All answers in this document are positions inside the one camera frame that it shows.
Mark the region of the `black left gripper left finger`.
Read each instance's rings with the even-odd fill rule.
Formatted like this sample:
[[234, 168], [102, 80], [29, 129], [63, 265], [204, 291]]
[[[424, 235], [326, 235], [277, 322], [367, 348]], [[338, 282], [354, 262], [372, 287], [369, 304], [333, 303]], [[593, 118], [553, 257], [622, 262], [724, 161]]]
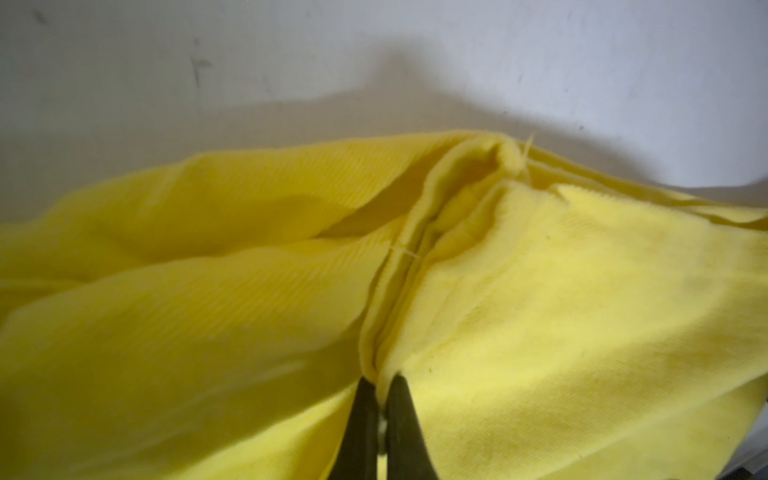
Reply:
[[328, 480], [377, 479], [378, 428], [379, 406], [375, 386], [361, 378]]

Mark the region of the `yellow trousers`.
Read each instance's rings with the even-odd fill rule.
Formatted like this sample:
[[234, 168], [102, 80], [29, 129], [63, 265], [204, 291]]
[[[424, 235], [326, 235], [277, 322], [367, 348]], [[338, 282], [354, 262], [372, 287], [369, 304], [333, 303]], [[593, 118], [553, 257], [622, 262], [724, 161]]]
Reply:
[[5, 479], [325, 479], [401, 381], [442, 479], [712, 479], [767, 397], [767, 212], [447, 132], [1, 228]]

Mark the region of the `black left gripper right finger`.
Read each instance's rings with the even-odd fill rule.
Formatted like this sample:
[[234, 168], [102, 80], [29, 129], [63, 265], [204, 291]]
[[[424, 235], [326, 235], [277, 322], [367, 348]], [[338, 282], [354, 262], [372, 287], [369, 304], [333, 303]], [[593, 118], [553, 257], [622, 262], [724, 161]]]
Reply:
[[396, 375], [386, 401], [388, 480], [438, 480], [406, 378]]

